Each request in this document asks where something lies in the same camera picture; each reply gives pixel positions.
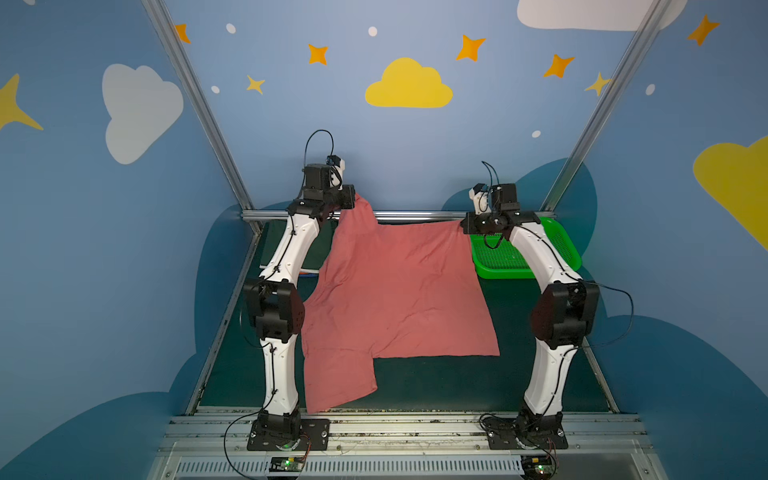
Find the pink red t-shirt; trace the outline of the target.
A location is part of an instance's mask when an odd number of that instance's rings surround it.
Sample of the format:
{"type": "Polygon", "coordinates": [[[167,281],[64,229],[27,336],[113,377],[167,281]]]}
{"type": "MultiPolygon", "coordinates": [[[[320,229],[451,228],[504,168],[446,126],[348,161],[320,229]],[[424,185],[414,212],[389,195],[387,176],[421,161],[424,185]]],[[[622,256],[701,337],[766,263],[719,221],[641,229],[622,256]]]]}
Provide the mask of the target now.
{"type": "Polygon", "coordinates": [[[460,223],[381,224],[362,196],[342,211],[305,309],[311,414],[375,392],[377,358],[500,353],[460,223]]]}

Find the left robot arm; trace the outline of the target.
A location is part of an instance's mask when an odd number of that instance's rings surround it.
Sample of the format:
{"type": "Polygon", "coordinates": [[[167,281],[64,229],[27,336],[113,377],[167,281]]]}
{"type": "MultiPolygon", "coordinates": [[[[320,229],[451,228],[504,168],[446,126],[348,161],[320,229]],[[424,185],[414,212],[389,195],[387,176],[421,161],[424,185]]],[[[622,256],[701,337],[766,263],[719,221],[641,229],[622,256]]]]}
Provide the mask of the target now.
{"type": "Polygon", "coordinates": [[[345,162],[330,155],[302,169],[300,193],[287,207],[283,235],[266,268],[243,284],[248,318],[264,357],[265,399],[255,435],[286,449],[299,441],[301,419],[295,347],[305,319],[297,283],[322,225],[336,211],[354,207],[355,190],[343,180],[345,162]]]}

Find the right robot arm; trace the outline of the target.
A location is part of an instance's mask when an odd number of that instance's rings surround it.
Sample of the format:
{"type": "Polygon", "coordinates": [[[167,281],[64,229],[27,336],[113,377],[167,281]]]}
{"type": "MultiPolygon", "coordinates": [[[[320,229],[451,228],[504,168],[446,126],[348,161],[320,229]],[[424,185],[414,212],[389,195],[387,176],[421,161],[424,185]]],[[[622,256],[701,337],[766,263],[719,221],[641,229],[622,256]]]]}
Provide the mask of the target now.
{"type": "Polygon", "coordinates": [[[564,385],[573,357],[592,330],[600,288],[566,263],[539,217],[520,208],[514,184],[477,184],[469,197],[474,211],[461,222],[464,232],[499,235],[510,243],[541,290],[530,317],[536,351],[523,406],[514,422],[516,440],[528,449],[548,442],[563,447],[564,385]]]}

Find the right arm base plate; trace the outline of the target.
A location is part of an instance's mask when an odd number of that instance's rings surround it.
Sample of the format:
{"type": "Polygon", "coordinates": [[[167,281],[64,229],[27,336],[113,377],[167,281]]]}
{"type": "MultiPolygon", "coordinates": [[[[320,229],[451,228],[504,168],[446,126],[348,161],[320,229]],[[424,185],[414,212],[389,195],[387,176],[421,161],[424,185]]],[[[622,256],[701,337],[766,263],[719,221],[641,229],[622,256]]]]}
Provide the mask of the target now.
{"type": "Polygon", "coordinates": [[[479,426],[485,432],[491,450],[546,450],[567,449],[569,447],[564,430],[529,426],[527,421],[518,418],[484,415],[479,419],[479,426]]]}

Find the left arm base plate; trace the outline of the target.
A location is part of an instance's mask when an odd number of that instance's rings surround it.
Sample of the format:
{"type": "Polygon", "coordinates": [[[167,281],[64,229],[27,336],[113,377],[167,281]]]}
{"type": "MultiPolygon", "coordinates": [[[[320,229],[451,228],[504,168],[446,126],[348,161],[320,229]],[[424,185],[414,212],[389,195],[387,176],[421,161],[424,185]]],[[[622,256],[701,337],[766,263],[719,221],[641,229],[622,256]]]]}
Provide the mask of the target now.
{"type": "Polygon", "coordinates": [[[327,418],[301,419],[297,427],[293,421],[266,426],[256,420],[248,435],[248,451],[325,451],[330,439],[331,422],[327,418]]]}

